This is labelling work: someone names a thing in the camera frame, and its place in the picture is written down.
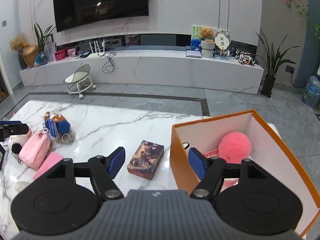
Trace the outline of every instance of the wall socket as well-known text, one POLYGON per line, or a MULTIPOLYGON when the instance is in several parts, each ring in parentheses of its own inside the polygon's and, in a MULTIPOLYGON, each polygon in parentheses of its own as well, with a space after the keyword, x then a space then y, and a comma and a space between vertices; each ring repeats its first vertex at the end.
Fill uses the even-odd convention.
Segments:
POLYGON ((294 73, 294 67, 291 67, 291 66, 287 65, 285 67, 285 71, 293 74, 294 73))

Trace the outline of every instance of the white plush toy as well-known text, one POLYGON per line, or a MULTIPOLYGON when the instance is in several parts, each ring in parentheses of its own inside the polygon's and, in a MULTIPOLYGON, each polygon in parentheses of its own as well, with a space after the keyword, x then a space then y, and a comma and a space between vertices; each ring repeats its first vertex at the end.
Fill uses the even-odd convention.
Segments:
POLYGON ((29 132, 27 134, 11 135, 9 138, 8 149, 20 164, 22 162, 19 160, 19 153, 20 153, 22 147, 29 140, 31 135, 32 135, 32 132, 29 128, 29 132))

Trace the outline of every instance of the water bottle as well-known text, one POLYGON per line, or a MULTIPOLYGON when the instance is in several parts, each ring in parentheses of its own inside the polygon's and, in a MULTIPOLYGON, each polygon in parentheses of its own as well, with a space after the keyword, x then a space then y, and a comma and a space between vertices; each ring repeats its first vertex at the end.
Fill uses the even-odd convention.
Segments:
POLYGON ((302 102, 314 108, 320 98, 320 65, 316 76, 311 76, 308 80, 306 89, 302 95, 302 102))

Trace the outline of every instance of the black tv screen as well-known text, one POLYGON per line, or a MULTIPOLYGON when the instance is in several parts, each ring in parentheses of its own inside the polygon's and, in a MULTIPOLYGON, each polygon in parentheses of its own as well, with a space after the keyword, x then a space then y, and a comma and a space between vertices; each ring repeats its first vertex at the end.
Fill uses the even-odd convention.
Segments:
POLYGON ((53 0, 57 32, 125 17, 149 16, 148 0, 53 0))

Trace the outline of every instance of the white marble table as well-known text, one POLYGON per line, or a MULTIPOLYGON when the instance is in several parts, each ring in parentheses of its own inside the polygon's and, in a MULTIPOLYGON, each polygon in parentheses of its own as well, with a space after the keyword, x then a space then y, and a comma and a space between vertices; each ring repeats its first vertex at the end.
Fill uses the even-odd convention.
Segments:
MULTIPOLYGON (((171 126, 202 118, 185 114, 32 100, 27 102, 11 120, 25 122, 34 132, 42 128, 42 116, 46 111, 63 114, 71 123, 76 140, 70 146, 54 144, 53 150, 64 157, 72 158, 74 162, 85 162, 96 155, 108 156, 119 146, 125 148, 125 163, 114 180, 124 195, 130 189, 176 189, 169 166, 171 126), (126 168, 142 140, 164 145, 165 149, 151 181, 128 173, 126 168)), ((35 171, 25 165, 19 165, 6 153, 0 172, 0 234, 4 240, 9 240, 18 233, 10 213, 11 202, 18 193, 15 190, 16 182, 32 182, 34 174, 35 171)), ((92 190, 88 178, 79 178, 76 182, 92 190)))

